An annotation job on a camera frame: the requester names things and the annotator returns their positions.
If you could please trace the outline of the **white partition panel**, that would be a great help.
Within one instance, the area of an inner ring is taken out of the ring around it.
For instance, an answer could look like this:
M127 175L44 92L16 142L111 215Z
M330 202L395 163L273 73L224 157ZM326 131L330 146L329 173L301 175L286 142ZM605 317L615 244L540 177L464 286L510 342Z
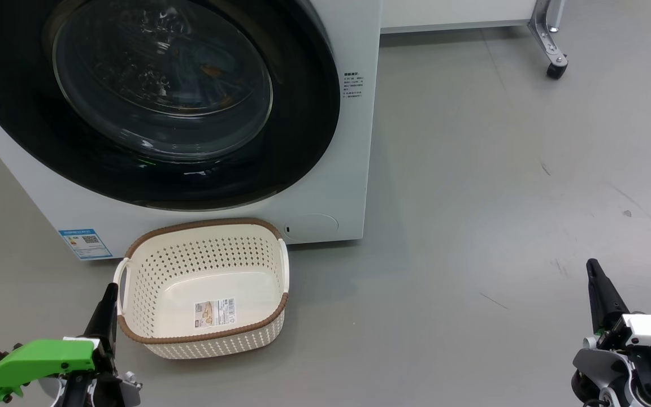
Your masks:
M537 0L383 0L381 33L526 25Z

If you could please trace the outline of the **white perforated basket brown rim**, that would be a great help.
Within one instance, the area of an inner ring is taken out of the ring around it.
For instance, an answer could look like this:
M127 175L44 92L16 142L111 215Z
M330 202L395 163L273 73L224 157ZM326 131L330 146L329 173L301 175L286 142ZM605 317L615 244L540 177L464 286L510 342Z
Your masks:
M248 352L280 334L289 299L287 245L255 218L206 220L153 230L135 240L113 277L117 322L130 340L165 359ZM234 298L237 322L194 328L194 304Z

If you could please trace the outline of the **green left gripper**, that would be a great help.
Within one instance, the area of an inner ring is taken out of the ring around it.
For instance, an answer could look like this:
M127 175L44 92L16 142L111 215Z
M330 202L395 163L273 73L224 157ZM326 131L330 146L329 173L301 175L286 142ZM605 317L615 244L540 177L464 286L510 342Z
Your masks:
M84 337L38 339L11 351L0 361L0 402L11 394L23 397L26 382L49 376L95 371L94 353L103 346L116 351L119 286L109 283L84 331Z

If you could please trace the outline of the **metal stand leg with caster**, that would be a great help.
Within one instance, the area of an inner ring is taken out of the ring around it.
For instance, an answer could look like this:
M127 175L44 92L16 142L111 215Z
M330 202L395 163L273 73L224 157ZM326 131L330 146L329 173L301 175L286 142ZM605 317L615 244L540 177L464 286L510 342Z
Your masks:
M548 24L548 9L552 0L536 0L527 27L537 39L542 51L550 59L550 65L546 70L547 77L553 80L562 78L568 67L568 59L561 49L558 48L552 38Z

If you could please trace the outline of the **glass washing machine door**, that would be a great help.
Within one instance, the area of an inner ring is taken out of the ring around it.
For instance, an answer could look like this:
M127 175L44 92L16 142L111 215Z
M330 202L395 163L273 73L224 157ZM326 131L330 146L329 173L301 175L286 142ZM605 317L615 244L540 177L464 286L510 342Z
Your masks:
M193 0L245 31L268 67L271 115L230 154L171 162L111 141L76 113L53 70L53 18L62 3L0 0L0 126L67 180L137 206L175 211L238 207L273 196L317 164L340 113L340 77L308 0Z

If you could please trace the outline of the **round filter cover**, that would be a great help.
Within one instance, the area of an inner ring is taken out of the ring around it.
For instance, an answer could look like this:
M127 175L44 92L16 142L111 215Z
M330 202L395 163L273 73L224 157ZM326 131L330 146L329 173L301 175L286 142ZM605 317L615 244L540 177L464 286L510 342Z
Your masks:
M302 214L284 224L284 233L297 243L322 243L335 241L338 222L325 214Z

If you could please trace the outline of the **white front-load washing machine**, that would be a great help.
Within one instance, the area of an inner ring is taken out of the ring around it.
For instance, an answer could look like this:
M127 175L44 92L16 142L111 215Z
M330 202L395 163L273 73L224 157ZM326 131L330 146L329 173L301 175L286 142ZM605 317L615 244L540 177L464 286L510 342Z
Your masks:
M0 159L57 234L59 230L93 229L113 258L124 257L140 235L201 220L256 218L274 225L286 243L299 244L285 235L284 224L302 214L325 214L338 222L335 241L362 238L383 0L308 2L325 28L333 52L340 77L340 113L334 137L323 156L289 188L238 207L162 210L117 201L80 187L29 155L8 138L1 126ZM364 76L362 97L342 98L344 72Z

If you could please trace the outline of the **paper label sticker in basket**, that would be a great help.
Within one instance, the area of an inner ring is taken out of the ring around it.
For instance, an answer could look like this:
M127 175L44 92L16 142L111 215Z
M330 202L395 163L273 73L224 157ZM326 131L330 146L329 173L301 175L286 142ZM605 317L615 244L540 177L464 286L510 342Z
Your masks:
M194 304L194 328L210 329L237 322L237 304L234 298L202 301Z

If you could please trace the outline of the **blue energy label sticker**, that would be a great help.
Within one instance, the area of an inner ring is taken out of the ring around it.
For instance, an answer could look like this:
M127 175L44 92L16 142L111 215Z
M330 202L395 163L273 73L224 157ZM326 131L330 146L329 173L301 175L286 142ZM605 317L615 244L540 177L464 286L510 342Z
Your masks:
M93 229L59 230L59 234L81 261L114 257Z

